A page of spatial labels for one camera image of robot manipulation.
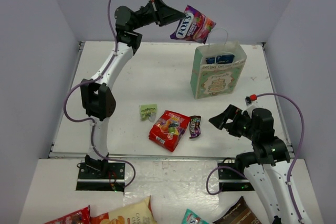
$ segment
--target white platform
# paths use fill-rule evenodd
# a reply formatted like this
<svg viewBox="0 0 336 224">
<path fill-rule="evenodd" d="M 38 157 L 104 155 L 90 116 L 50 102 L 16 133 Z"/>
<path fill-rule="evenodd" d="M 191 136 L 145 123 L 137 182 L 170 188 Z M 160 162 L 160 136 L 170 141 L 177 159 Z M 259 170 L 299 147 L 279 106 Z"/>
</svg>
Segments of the white platform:
<svg viewBox="0 0 336 224">
<path fill-rule="evenodd" d="M 133 184 L 123 193 L 75 191 L 79 159 L 41 159 L 20 218 L 20 224 L 39 224 L 61 217 L 88 205 L 97 216 L 152 195 L 152 209 L 158 224 L 179 224 L 187 208 L 206 221 L 224 214 L 240 196 L 259 218 L 268 224 L 266 212 L 254 191 L 226 192 L 210 196 L 205 190 L 208 173 L 215 161 L 136 161 L 138 172 Z M 126 180 L 130 179 L 126 166 Z M 304 160 L 293 169 L 300 197 L 312 223 L 323 224 Z M 217 173 L 211 179 L 211 190 L 218 190 Z"/>
<path fill-rule="evenodd" d="M 112 42 L 86 42 L 74 84 L 90 79 L 113 49 Z M 228 105 L 246 107 L 244 98 L 250 94 L 273 92 L 264 52 L 260 45 L 243 45 L 247 61 L 233 94 L 195 100 L 190 77 L 195 48 L 199 44 L 142 43 L 135 56 L 121 71 L 112 93 L 117 101 L 108 131 L 110 155 L 148 155 L 167 157 L 227 157 L 251 151 L 251 142 L 229 136 L 215 129 L 208 119 L 223 112 Z M 185 115 L 201 115 L 202 135 L 189 140 L 182 137 L 173 153 L 148 139 L 153 123 L 141 122 L 139 105 L 157 103 L 158 115 L 172 110 Z M 287 141 L 274 97 L 260 98 L 259 105 L 269 109 L 275 120 L 278 137 Z M 80 91 L 69 99 L 69 114 L 86 117 Z M 84 156 L 89 146 L 89 123 L 72 123 L 62 118 L 50 156 Z"/>
</svg>

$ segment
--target green gift bag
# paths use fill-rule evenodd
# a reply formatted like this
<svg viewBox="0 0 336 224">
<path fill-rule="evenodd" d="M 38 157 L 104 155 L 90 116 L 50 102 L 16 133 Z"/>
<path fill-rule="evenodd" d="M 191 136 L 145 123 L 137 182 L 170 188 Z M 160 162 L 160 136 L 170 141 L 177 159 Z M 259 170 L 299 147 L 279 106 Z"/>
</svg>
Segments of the green gift bag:
<svg viewBox="0 0 336 224">
<path fill-rule="evenodd" d="M 234 55 L 232 63 L 207 64 L 207 59 Z M 232 93 L 246 62 L 246 53 L 237 41 L 204 45 L 195 50 L 191 88 L 196 99 Z"/>
</svg>

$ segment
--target bag handle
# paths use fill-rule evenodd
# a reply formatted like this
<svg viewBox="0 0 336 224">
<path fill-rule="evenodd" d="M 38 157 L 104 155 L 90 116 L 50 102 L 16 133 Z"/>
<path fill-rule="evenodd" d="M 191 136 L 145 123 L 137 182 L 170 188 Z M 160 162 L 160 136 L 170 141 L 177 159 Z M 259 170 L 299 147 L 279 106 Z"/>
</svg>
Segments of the bag handle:
<svg viewBox="0 0 336 224">
<path fill-rule="evenodd" d="M 208 35 L 208 47 L 210 47 L 210 34 L 211 34 L 213 31 L 218 30 L 218 29 L 221 29 L 221 30 L 226 31 L 226 39 L 225 39 L 225 43 L 224 43 L 224 45 L 226 45 L 226 43 L 227 43 L 227 39 L 229 38 L 229 33 L 227 32 L 227 30 L 226 30 L 225 28 L 223 28 L 223 27 L 218 27 L 218 28 L 212 29 L 212 30 L 210 31 L 210 33 L 209 33 L 209 35 Z"/>
</svg>

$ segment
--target teal snack package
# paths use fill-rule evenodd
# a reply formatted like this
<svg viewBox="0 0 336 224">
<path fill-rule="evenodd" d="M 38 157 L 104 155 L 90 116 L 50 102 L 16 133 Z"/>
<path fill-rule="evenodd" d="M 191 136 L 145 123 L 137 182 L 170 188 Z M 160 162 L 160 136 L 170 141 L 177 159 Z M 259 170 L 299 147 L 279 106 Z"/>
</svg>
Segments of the teal snack package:
<svg viewBox="0 0 336 224">
<path fill-rule="evenodd" d="M 187 209 L 181 224 L 209 224 L 209 223 L 202 220 L 197 214 L 192 212 L 190 209 Z"/>
<path fill-rule="evenodd" d="M 153 123 L 156 118 L 157 107 L 156 104 L 140 105 L 140 120 L 145 121 L 148 119 Z"/>
</svg>

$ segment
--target snack bag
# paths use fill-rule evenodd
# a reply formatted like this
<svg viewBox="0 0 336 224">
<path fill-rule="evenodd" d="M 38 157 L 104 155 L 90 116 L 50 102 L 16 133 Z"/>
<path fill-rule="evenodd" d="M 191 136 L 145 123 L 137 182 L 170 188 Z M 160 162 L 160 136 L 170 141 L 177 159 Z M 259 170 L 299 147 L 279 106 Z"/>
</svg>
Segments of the snack bag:
<svg viewBox="0 0 336 224">
<path fill-rule="evenodd" d="M 200 115 L 193 115 L 190 117 L 190 124 L 189 124 L 190 139 L 198 137 L 201 134 L 201 128 L 199 127 L 200 125 L 201 125 Z"/>
<path fill-rule="evenodd" d="M 91 218 L 91 224 L 157 224 L 151 210 L 151 197 L 139 203 Z"/>
<path fill-rule="evenodd" d="M 188 116 L 166 110 L 149 132 L 149 139 L 173 152 L 189 121 Z"/>
<path fill-rule="evenodd" d="M 90 206 L 72 212 L 56 220 L 49 221 L 45 224 L 90 224 Z"/>
<path fill-rule="evenodd" d="M 210 31 L 215 27 L 216 23 L 190 5 L 187 5 L 184 13 L 186 17 L 180 21 L 177 30 L 170 38 L 205 44 Z"/>
<path fill-rule="evenodd" d="M 209 224 L 202 220 L 197 214 L 187 209 L 181 224 Z"/>
<path fill-rule="evenodd" d="M 141 105 L 140 120 L 145 121 L 148 119 L 150 122 L 154 123 L 156 118 L 157 107 L 158 106 L 156 104 Z"/>
<path fill-rule="evenodd" d="M 235 203 L 220 219 L 213 222 L 214 224 L 261 224 L 254 213 L 249 209 L 243 196 Z"/>
<path fill-rule="evenodd" d="M 206 58 L 207 64 L 230 64 L 234 61 L 235 56 L 229 52 L 218 55 L 217 57 Z"/>
</svg>

